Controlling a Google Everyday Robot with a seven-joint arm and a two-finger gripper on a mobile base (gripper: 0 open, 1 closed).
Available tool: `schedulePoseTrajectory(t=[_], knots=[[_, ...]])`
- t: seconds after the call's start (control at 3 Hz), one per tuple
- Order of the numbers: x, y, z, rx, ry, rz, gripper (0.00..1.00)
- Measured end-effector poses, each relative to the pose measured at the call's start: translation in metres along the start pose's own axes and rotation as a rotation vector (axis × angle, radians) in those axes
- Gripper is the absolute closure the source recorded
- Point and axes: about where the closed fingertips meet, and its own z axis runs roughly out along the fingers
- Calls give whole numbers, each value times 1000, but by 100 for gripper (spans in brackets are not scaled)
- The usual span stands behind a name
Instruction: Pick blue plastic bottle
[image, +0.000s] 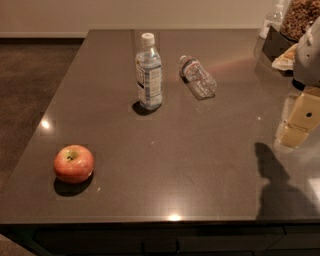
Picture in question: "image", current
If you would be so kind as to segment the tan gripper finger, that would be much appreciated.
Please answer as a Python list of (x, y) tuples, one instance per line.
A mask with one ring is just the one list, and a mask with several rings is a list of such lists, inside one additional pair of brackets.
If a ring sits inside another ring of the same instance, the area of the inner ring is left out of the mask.
[(320, 124), (320, 88), (306, 87), (288, 106), (289, 113), (279, 134), (279, 143), (298, 148)]

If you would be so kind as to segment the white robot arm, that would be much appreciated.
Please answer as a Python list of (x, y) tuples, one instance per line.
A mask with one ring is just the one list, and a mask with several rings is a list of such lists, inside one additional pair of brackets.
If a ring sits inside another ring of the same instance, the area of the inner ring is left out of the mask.
[(320, 124), (320, 18), (298, 42), (293, 80), (304, 89), (286, 99), (277, 135), (277, 142), (288, 148), (298, 148)]

